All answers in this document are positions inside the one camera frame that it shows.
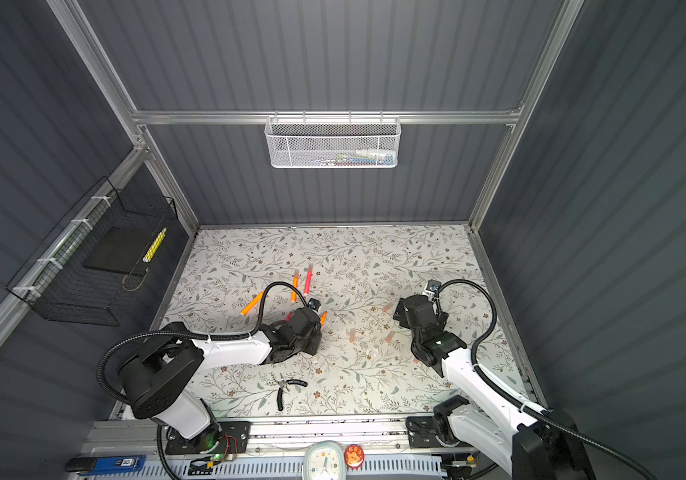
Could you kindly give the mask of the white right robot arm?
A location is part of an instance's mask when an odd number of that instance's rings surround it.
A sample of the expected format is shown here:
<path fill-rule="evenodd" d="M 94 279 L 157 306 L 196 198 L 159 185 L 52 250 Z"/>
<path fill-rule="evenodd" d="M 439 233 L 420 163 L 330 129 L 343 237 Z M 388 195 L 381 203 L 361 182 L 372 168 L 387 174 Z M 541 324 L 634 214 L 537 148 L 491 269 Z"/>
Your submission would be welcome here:
<path fill-rule="evenodd" d="M 434 408 L 436 436 L 467 443 L 513 479 L 593 479 L 582 443 L 528 415 L 528 399 L 487 374 L 470 347 L 445 330 L 447 315 L 424 294 L 399 300 L 394 319 L 411 333 L 411 351 L 461 392 Z"/>

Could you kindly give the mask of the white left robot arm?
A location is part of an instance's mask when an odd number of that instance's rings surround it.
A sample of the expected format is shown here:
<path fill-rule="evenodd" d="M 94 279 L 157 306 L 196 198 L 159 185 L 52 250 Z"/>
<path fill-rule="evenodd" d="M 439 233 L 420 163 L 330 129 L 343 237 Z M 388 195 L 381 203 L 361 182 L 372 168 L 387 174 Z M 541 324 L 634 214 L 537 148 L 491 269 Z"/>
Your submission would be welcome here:
<path fill-rule="evenodd" d="M 214 414 L 189 389 L 201 372 L 238 365 L 284 363 L 298 354 L 315 355 L 323 316 L 301 307 L 286 320 L 261 325 L 254 334 L 216 340 L 174 322 L 150 332 L 117 370 L 122 402 L 137 419 L 151 419 L 186 440 L 219 431 Z"/>

